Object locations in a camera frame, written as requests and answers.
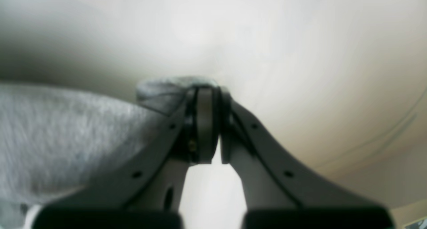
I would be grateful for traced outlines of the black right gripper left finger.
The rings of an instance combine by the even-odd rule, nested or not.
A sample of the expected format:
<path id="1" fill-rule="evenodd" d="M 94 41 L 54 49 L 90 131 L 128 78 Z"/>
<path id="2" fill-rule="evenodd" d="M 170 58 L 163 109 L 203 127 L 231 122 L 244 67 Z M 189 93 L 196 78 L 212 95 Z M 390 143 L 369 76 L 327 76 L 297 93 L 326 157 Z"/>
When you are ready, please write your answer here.
<path id="1" fill-rule="evenodd" d="M 45 206 L 34 229 L 182 229 L 177 210 L 189 167 L 210 164 L 218 136 L 218 87 L 197 86 L 146 148 L 81 191 Z"/>

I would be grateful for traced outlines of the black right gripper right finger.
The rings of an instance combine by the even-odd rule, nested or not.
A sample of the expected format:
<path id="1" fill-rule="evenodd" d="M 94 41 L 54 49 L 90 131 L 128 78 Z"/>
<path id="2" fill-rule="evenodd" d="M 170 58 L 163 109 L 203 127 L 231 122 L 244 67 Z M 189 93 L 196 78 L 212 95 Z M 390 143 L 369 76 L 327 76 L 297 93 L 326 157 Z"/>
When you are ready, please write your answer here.
<path id="1" fill-rule="evenodd" d="M 243 229 L 393 229 L 380 204 L 330 182 L 289 152 L 225 88 L 219 89 L 221 157 L 237 172 Z"/>

